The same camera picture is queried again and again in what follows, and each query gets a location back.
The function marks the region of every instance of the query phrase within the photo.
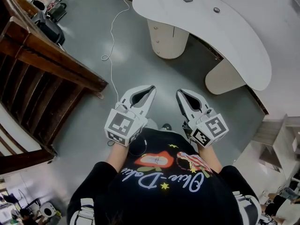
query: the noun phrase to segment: cylindrical cabinet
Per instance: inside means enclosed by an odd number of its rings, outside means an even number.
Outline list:
[[[164,59],[174,59],[182,55],[189,32],[180,28],[147,19],[152,49]]]
[[[246,85],[237,70],[223,59],[205,77],[206,88],[213,94],[222,94]]]

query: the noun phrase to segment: white cable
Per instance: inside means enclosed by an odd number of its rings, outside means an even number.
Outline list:
[[[116,15],[116,17],[114,18],[113,22],[117,19],[117,17],[118,17],[121,13],[126,12],[126,11],[128,11],[128,10],[130,9],[130,6],[128,5],[128,3],[126,3],[126,4],[127,4],[128,8],[127,8],[126,10],[123,10],[123,11],[119,12],[119,13]],[[115,89],[115,91],[116,91],[116,93],[117,93],[117,102],[118,102],[118,101],[119,101],[119,94],[118,94],[118,91],[117,91],[117,89],[116,89],[116,86],[115,86],[114,83],[113,83],[113,62],[112,62],[112,60],[111,60],[111,54],[112,54],[112,52],[113,52],[113,47],[114,47],[113,22],[112,22],[112,27],[111,27],[111,35],[112,35],[112,40],[113,40],[113,43],[112,43],[112,49],[111,49],[110,54],[109,54],[108,56],[107,56],[107,55],[103,55],[103,56],[101,57],[101,60],[102,60],[102,61],[107,61],[107,60],[109,60],[109,61],[111,62],[111,66],[112,66],[112,68],[111,68],[111,81],[112,81],[113,87],[114,87],[114,89]]]
[[[58,46],[60,46],[60,48],[61,48],[64,52],[66,52],[66,50],[62,47],[62,45],[60,45],[60,43],[58,43]]]
[[[117,102],[116,103],[116,106],[115,106],[115,108],[114,109],[117,109],[117,107],[119,106],[119,105],[123,105],[121,102]],[[137,115],[136,115],[136,113],[135,112],[133,112],[133,111],[131,111],[131,110],[128,110],[128,113],[133,113],[134,114],[134,119],[135,118],[138,118],[138,119],[140,119]]]

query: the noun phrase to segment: white desk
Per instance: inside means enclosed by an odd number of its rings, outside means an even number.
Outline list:
[[[133,8],[148,19],[158,56],[180,56],[191,33],[224,57],[205,78],[210,92],[221,94],[245,84],[260,91],[269,85],[272,71],[266,49],[250,25],[221,0],[133,0]]]

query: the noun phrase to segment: yellow star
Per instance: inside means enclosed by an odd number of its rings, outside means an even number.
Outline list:
[[[169,187],[168,187],[169,184],[166,184],[166,183],[160,184],[160,186],[161,186],[162,189],[167,189],[167,188],[169,188]]]
[[[196,169],[193,167],[191,170],[190,170],[192,173],[196,173]]]
[[[178,148],[176,145],[173,145],[173,144],[169,144],[170,147],[173,147],[173,148]]]

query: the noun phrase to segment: concrete floor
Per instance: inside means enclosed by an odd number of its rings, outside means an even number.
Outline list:
[[[117,101],[110,82],[110,62],[101,61],[112,46],[111,22],[127,6],[123,0],[65,0],[67,14],[59,21],[64,30],[65,50],[106,79],[104,100],[85,96],[66,121],[54,142],[59,154],[50,165],[21,172],[33,198],[52,200],[64,213],[72,193],[88,175],[93,165],[110,152],[104,125]],[[114,23],[115,47],[112,53],[113,80],[120,97],[132,87],[153,84],[157,94],[148,116],[158,126],[168,122],[183,134],[184,117],[176,102],[179,88],[202,94],[211,107],[222,113],[229,133],[215,151],[223,165],[230,165],[248,145],[264,118],[263,112],[246,88],[222,95],[210,94],[204,86],[205,75],[218,61],[202,44],[190,37],[185,52],[177,59],[163,60],[151,48],[146,19],[131,6]]]

